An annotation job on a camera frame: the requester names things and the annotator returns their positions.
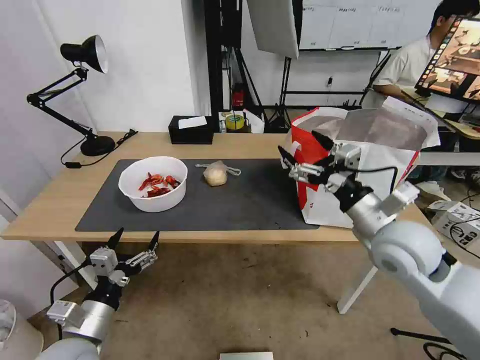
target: lamp base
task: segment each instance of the lamp base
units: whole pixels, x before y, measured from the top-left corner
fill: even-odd
[[[97,136],[87,138],[80,145],[80,151],[85,156],[105,155],[113,151],[115,141],[108,136]]]

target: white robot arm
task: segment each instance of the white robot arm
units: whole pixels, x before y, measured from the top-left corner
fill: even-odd
[[[323,184],[353,221],[353,233],[372,263],[403,283],[425,317],[468,359],[480,359],[480,270],[460,263],[427,227],[396,217],[418,196],[408,182],[385,200],[355,180],[359,149],[335,145],[313,132],[330,156],[317,164],[297,163],[279,147],[289,176]]]
[[[98,360],[102,343],[107,336],[113,314],[120,306],[122,290],[130,277],[141,273],[157,260],[159,232],[153,236],[148,249],[126,260],[119,261],[115,252],[123,228],[115,233],[107,245],[89,256],[97,278],[96,288],[86,295],[81,306],[75,302],[57,300],[47,316],[62,328],[61,339],[36,360]]]

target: white bowl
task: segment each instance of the white bowl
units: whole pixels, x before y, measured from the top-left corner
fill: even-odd
[[[160,174],[164,178],[173,176],[180,185],[166,194],[156,197],[142,197],[147,194],[146,189],[139,187],[147,178],[147,173]],[[147,157],[134,162],[120,174],[118,188],[140,210],[148,213],[158,213],[173,208],[185,196],[187,190],[187,166],[183,161],[170,156]]]

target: desk lamp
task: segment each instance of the desk lamp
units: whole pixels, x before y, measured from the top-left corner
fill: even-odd
[[[92,69],[95,69],[100,73],[107,73],[109,67],[104,42],[100,36],[94,35],[86,39],[81,45],[70,43],[62,44],[60,46],[60,53],[66,60],[71,61],[73,66],[75,66],[75,70],[42,90],[28,95],[26,100],[30,105],[42,110],[50,116],[53,116],[55,119],[60,120],[65,125],[68,125],[72,129],[83,134],[85,136],[85,141],[80,146],[82,154],[89,157],[108,154],[115,148],[115,141],[111,137],[98,136],[93,133],[91,127],[71,120],[47,106],[49,100],[56,98],[58,95],[63,94],[67,90],[87,80],[87,73],[89,70],[85,68],[82,63],[87,63]],[[64,88],[52,89],[74,76],[79,77],[79,79]]]

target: floor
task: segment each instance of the floor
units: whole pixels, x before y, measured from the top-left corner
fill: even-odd
[[[467,196],[463,184],[443,186],[455,200]],[[102,359],[272,351],[275,360],[415,360],[426,359],[423,341],[394,337],[390,327],[438,335],[417,301],[383,273],[338,314],[344,287],[368,261],[360,245],[164,244],[158,256],[125,288]],[[81,302],[87,290],[67,299]],[[31,320],[47,345],[56,340],[43,314]]]

